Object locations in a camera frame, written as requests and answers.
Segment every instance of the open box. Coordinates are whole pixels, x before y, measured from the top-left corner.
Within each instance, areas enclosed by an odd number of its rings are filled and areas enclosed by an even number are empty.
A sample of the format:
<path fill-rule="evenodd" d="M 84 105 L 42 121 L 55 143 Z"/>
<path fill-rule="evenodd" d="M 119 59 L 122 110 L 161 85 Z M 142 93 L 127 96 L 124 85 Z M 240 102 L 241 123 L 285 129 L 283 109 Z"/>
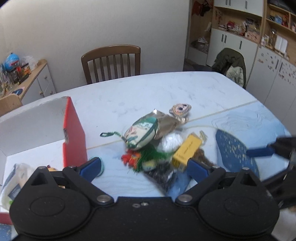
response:
<path fill-rule="evenodd" d="M 87 161 L 85 134 L 70 97 L 22 106 L 0 118 L 1 189 L 16 163 L 61 171 Z M 11 224 L 0 209 L 0 223 Z"/>

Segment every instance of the box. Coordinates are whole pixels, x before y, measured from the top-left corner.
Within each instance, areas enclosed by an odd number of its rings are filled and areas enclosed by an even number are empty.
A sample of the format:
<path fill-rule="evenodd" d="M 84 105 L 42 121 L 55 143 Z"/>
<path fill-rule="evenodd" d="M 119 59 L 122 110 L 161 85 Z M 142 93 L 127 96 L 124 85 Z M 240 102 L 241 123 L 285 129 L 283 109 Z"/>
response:
<path fill-rule="evenodd" d="M 201 144 L 202 140 L 195 133 L 191 133 L 173 155 L 172 165 L 181 172 L 184 172 L 189 158 L 193 157 Z"/>
<path fill-rule="evenodd" d="M 0 184 L 15 163 L 61 171 L 87 161 L 85 134 L 70 97 L 22 106 L 0 117 Z M 0 223 L 11 224 L 0 209 Z"/>

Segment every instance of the light wooden chair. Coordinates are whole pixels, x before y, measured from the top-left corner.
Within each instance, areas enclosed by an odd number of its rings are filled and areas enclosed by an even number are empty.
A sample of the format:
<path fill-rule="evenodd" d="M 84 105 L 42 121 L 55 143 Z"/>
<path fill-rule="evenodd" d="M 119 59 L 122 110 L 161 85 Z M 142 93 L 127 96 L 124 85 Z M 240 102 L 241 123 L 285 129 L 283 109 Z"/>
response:
<path fill-rule="evenodd" d="M 10 94 L 0 99 L 0 116 L 21 107 L 22 103 L 16 94 Z"/>
<path fill-rule="evenodd" d="M 113 55 L 113 65 L 114 65 L 114 74 L 115 78 L 118 79 L 118 72 L 117 72 L 117 63 L 116 63 L 116 55 L 120 55 L 120 71 L 121 77 L 124 77 L 124 67 L 123 67 L 123 54 L 127 54 L 127 67 L 128 67 L 128 76 L 131 76 L 131 61 L 130 61 L 130 54 L 135 54 L 135 75 L 140 75 L 140 63 L 141 63 L 141 48 L 134 45 L 114 45 L 114 46 L 107 46 L 102 48 L 97 48 L 94 50 L 89 51 L 88 53 L 84 54 L 81 57 L 81 63 L 83 67 L 83 71 L 85 74 L 87 84 L 92 84 L 91 74 L 89 71 L 88 62 L 93 61 L 94 64 L 94 74 L 96 77 L 96 82 L 99 82 L 98 71 L 96 68 L 96 59 L 100 59 L 100 69 L 102 74 L 102 81 L 105 81 L 105 73 L 104 73 L 104 66 L 103 66 L 103 57 L 106 57 L 107 63 L 107 71 L 108 71 L 108 78 L 109 80 L 112 79 L 111 76 L 111 69 L 110 69 L 110 62 L 109 56 Z"/>

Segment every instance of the small yellow box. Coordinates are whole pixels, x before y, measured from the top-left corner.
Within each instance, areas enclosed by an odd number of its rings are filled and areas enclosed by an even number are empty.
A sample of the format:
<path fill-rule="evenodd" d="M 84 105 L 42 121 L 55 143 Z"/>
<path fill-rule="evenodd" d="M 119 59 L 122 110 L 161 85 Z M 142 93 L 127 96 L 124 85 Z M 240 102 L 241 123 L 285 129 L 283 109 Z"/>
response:
<path fill-rule="evenodd" d="M 193 157 L 194 153 L 201 144 L 202 140 L 195 133 L 191 133 L 173 155 L 172 165 L 181 172 L 184 172 L 188 160 Z"/>

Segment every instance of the marble tabletop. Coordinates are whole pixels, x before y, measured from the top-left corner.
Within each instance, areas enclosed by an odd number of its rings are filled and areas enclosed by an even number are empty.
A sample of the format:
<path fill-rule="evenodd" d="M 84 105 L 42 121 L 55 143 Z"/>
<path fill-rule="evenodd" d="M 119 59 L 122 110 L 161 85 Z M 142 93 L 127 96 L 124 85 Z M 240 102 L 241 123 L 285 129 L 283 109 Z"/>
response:
<path fill-rule="evenodd" d="M 22 108 L 29 109 L 62 96 L 72 98 L 85 131 L 88 157 L 99 156 L 104 162 L 105 171 L 93 184 L 115 199 L 118 196 L 163 196 L 141 173 L 135 174 L 123 165 L 120 157 L 125 153 L 125 147 L 118 137 L 99 136 L 108 131 L 124 133 L 153 109 L 168 113 L 174 104 L 190 104 L 192 110 L 189 122 L 183 126 L 184 135 L 204 131 L 208 136 L 205 154 L 220 166 L 225 163 L 217 149 L 217 130 L 231 134 L 247 148 L 266 146 L 277 136 L 289 135 L 281 122 L 256 98 L 215 72 L 173 72 L 109 80 L 57 93 Z M 256 162 L 261 179 L 287 166 L 287 162 L 278 157 L 256 159 Z M 295 233 L 295 216 L 286 213 L 281 213 L 281 222 L 274 231 L 274 235 L 283 241 Z M 283 227 L 290 232 L 282 232 Z"/>

